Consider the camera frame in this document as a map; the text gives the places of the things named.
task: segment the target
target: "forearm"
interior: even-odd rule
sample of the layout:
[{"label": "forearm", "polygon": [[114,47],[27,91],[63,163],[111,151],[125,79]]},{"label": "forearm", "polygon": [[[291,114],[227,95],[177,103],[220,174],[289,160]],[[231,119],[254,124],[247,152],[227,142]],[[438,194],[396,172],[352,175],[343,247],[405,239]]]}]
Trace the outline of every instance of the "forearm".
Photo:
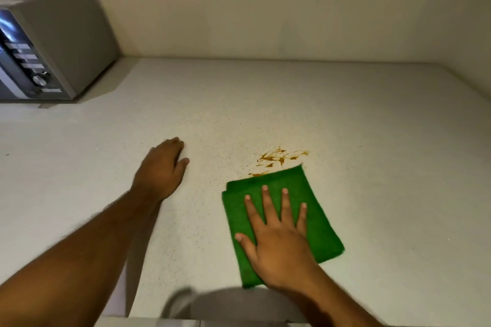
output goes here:
[{"label": "forearm", "polygon": [[0,286],[0,322],[93,325],[157,201],[129,191]]},{"label": "forearm", "polygon": [[382,324],[334,282],[321,267],[305,277],[298,292],[289,293],[314,326],[379,327]]}]

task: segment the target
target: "left hand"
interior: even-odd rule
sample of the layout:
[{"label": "left hand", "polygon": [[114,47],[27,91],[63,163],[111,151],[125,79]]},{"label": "left hand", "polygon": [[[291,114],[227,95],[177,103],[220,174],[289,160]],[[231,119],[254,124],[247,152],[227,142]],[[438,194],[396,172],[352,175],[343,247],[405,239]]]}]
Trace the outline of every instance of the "left hand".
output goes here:
[{"label": "left hand", "polygon": [[179,137],[166,139],[152,147],[135,174],[132,190],[148,194],[155,200],[163,200],[174,193],[181,184],[188,158],[180,161],[184,142]]}]

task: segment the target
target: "kitchen counter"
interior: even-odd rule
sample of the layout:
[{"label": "kitchen counter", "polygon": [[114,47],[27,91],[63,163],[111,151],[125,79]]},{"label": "kitchen counter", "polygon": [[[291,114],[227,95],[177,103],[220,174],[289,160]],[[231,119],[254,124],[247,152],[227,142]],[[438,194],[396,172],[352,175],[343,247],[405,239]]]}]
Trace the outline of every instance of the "kitchen counter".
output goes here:
[{"label": "kitchen counter", "polygon": [[[0,281],[186,142],[131,315],[240,287],[221,192],[304,164],[345,253],[322,267],[389,324],[487,325],[491,103],[425,64],[123,59],[77,103],[0,104]],[[283,166],[259,166],[281,147]]]}]

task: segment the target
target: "gray microwave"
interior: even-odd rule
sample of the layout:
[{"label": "gray microwave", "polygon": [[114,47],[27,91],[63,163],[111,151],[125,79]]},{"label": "gray microwave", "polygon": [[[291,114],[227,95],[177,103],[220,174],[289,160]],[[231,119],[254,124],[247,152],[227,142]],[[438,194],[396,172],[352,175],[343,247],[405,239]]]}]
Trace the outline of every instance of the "gray microwave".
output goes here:
[{"label": "gray microwave", "polygon": [[0,0],[0,100],[70,100],[119,55],[96,0]]}]

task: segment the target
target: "white countertop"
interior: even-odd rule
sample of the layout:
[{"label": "white countertop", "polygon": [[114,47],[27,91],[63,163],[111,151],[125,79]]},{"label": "white countertop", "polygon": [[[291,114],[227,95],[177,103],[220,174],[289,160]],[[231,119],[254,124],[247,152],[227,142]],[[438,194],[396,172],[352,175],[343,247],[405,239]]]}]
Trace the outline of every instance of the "white countertop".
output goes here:
[{"label": "white countertop", "polygon": [[115,200],[149,148],[191,159],[132,316],[241,285],[221,192],[277,146],[346,252],[322,267],[389,324],[487,325],[491,103],[432,65],[125,59],[77,104],[0,104],[0,281]]}]

